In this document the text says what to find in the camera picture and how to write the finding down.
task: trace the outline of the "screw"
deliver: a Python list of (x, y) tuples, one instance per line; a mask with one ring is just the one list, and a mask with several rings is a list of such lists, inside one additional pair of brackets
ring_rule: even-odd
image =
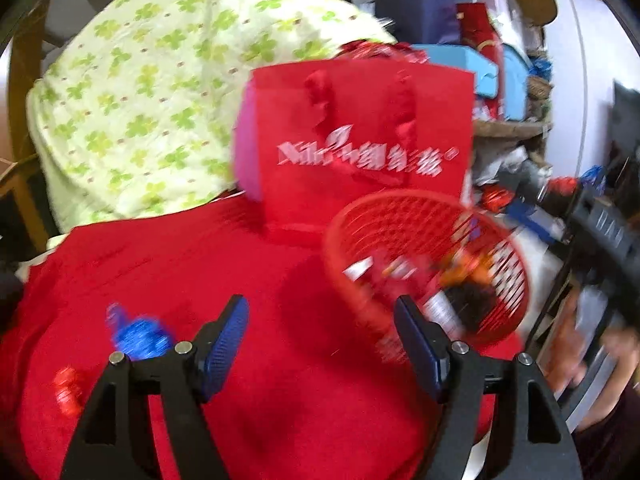
[(188, 354), (191, 352), (192, 348), (193, 345), (191, 344), (191, 341), (180, 341), (174, 346), (174, 350), (178, 354)]
[(109, 356), (109, 362), (112, 365), (117, 365), (120, 364), (121, 362), (124, 361), (124, 357), (125, 355), (123, 354), (123, 352), (117, 351), (117, 352), (113, 352), (110, 356)]
[(531, 366), (533, 364), (533, 357), (525, 352), (522, 352), (518, 354), (518, 361), (520, 361), (525, 366)]
[(456, 354), (464, 355), (469, 352), (469, 345), (464, 341), (454, 341), (453, 343), (451, 343), (451, 349)]

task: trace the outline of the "red plastic basket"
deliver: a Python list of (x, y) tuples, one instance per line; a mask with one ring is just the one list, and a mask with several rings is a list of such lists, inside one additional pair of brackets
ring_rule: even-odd
[(479, 331), (464, 338), (482, 347), (516, 330), (527, 311), (527, 272), (508, 237), (509, 232), (490, 218), (450, 197), (420, 190), (383, 191), (356, 200), (338, 213), (324, 238), (324, 261), (338, 293), (357, 319), (380, 338), (393, 323), (391, 307), (372, 300), (360, 284), (344, 275), (345, 269), (378, 248), (390, 256), (428, 254), (434, 261), (460, 247), (476, 254), (489, 252), (498, 303)]

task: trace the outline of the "wooden chair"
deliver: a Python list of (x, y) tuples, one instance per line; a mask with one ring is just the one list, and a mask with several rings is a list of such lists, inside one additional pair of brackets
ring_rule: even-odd
[(40, 165), (27, 126), (26, 97), (40, 77), (49, 1), (40, 0), (25, 16), (0, 57), (0, 198), (12, 195), (39, 253), (46, 250), (49, 235), (28, 186)]

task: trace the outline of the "red cloth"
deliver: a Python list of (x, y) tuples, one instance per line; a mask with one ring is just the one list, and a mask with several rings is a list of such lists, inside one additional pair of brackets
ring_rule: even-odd
[[(52, 380), (71, 366), (95, 382), (113, 346), (106, 307), (157, 316), (191, 338), (228, 297), (244, 294), (250, 321), (226, 385), (204, 406), (234, 480), (408, 478), (437, 411), (407, 367), (385, 365), (324, 277), (317, 251), (268, 244), (244, 198), (161, 218), (74, 229), (33, 269), (18, 325), (3, 338), (3, 413), (16, 407), (28, 460), (57, 479), (76, 420)], [(505, 358), (517, 338), (489, 353)], [(161, 469), (177, 480), (152, 398)], [(485, 402), (484, 427), (491, 407)]]

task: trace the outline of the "woven basket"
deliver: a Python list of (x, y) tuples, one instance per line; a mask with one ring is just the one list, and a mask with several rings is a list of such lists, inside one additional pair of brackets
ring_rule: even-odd
[(554, 86), (545, 79), (538, 77), (537, 75), (530, 75), (527, 77), (527, 91), (529, 92), (529, 97), (532, 99), (545, 100), (549, 99), (549, 95), (551, 94), (551, 89)]

